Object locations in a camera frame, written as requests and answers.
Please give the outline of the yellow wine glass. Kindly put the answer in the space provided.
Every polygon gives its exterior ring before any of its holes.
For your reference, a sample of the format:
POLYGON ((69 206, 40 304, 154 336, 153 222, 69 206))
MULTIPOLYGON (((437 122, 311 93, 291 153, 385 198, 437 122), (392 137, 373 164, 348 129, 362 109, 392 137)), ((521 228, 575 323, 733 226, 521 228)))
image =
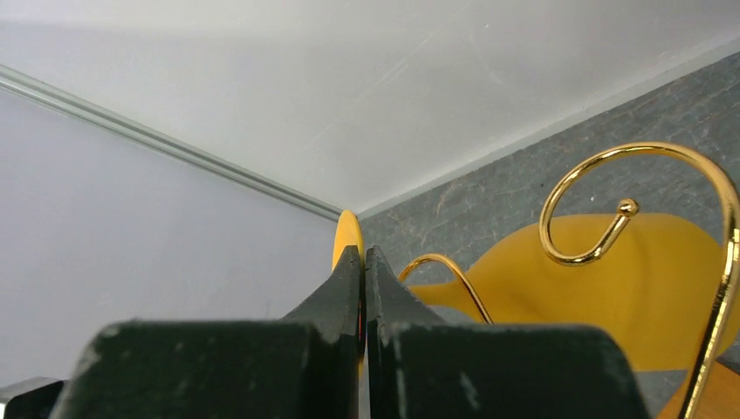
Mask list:
POLYGON ((429 306, 496 325, 581 325, 606 332, 635 371, 685 370, 698 355, 722 271, 723 251, 678 216, 636 216, 601 259, 565 266, 548 258, 538 226, 511 233, 467 271, 415 285, 429 306))

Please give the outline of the gold wire glass rack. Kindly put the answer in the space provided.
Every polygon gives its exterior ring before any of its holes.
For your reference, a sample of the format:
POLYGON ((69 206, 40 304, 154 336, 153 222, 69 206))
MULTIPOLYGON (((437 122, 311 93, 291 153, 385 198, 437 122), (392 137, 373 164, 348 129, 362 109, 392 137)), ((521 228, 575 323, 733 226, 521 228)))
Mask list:
POLYGON ((694 418, 709 391, 717 357, 735 340, 739 311, 739 194, 710 158, 666 142, 634 142, 597 153, 571 169, 545 200, 538 222, 493 245, 468 270, 428 253, 400 273, 405 280, 437 262, 453 274, 412 292, 493 324, 584 324, 607 332, 637 371, 686 370, 672 404, 694 418), (600 164, 629 155, 684 161, 716 190, 723 240, 664 213, 641 213, 631 198, 613 215, 556 216, 565 192, 600 164))

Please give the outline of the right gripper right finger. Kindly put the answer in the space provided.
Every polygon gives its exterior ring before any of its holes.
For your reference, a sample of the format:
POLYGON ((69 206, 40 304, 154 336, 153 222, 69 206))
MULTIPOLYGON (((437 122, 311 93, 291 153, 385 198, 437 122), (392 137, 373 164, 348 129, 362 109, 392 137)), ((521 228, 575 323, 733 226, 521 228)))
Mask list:
POLYGON ((374 418, 645 418, 625 355, 580 325, 451 324, 366 259, 374 418))

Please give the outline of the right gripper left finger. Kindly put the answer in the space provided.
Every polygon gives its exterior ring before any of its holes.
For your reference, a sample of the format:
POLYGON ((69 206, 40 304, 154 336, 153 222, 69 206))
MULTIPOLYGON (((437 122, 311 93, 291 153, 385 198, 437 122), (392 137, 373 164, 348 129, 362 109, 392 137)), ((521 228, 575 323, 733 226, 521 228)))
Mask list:
POLYGON ((86 346, 55 418, 354 418, 364 267, 346 247, 329 278, 277 320, 113 323, 86 346))

